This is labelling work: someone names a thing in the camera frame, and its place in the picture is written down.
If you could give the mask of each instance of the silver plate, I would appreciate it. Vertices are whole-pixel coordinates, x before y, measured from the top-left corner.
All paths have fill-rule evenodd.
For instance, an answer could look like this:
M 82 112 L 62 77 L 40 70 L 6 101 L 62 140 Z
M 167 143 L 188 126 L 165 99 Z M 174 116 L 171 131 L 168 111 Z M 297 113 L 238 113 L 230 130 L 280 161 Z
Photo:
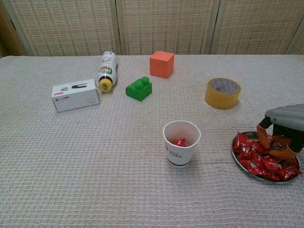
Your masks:
M 257 136 L 257 132 L 242 132 L 242 134 L 244 134 L 245 136 L 248 137 L 248 141 L 253 141 L 253 140 L 256 140 L 256 141 L 259 141 L 258 139 L 258 136 Z M 243 170 L 245 170 L 247 173 L 248 173 L 248 170 L 238 161 L 238 157 L 239 157 L 239 153 L 237 152 L 233 152 L 233 144 L 234 144 L 234 141 L 236 139 L 236 136 L 233 138 L 232 140 L 232 144 L 231 144 L 231 153 L 232 153 L 232 157 L 234 158 L 234 160 L 236 161 L 236 163 L 241 167 L 243 168 Z M 299 169 L 300 169 L 300 161 L 297 157 L 295 157 L 295 160 L 297 161 L 297 163 L 299 164 Z M 273 182 L 273 183 L 278 183 L 278 184 L 283 184 L 283 183 L 287 183 L 287 182 L 291 182 L 293 181 L 297 176 L 295 175 L 293 178 L 289 179 L 289 180 L 285 180 L 285 181 L 275 181 L 275 180 L 269 180 L 267 178 L 264 178 L 264 177 L 261 177 L 261 176 L 258 176 L 258 175 L 252 175 L 252 176 L 256 176 L 257 178 L 263 180 L 263 181 L 268 181 L 268 182 Z

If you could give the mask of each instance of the orange cube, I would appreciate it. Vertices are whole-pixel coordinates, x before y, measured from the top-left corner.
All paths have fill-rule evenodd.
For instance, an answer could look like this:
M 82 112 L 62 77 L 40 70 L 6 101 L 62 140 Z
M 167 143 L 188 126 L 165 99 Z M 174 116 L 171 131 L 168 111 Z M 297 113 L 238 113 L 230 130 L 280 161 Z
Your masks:
M 173 72 L 174 54 L 156 51 L 150 56 L 150 75 L 168 78 Z

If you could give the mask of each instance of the green building block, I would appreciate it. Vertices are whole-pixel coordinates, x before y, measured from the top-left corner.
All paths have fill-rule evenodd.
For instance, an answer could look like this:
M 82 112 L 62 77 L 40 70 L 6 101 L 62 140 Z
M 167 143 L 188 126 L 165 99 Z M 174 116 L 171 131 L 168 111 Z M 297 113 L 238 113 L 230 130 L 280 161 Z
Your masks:
M 148 77 L 137 79 L 131 85 L 126 87 L 125 93 L 129 97 L 142 101 L 152 93 L 152 83 L 149 81 Z

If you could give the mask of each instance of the paper cup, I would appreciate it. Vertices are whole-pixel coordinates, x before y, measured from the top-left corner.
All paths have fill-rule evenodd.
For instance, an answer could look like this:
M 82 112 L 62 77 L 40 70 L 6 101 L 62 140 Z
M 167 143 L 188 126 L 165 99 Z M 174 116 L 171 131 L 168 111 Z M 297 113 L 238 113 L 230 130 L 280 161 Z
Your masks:
M 172 121 L 163 128 L 168 162 L 176 168 L 186 167 L 200 140 L 200 130 L 193 123 L 184 120 Z M 186 147 L 172 144 L 173 141 L 186 139 Z

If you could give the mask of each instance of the packing tape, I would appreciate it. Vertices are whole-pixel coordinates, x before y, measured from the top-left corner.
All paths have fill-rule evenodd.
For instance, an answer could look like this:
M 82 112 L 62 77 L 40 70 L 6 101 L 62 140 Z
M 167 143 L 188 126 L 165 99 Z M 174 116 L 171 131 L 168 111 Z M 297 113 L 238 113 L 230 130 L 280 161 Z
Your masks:
M 241 87 L 235 81 L 227 78 L 214 78 L 208 81 L 205 101 L 218 109 L 233 108 L 238 100 Z

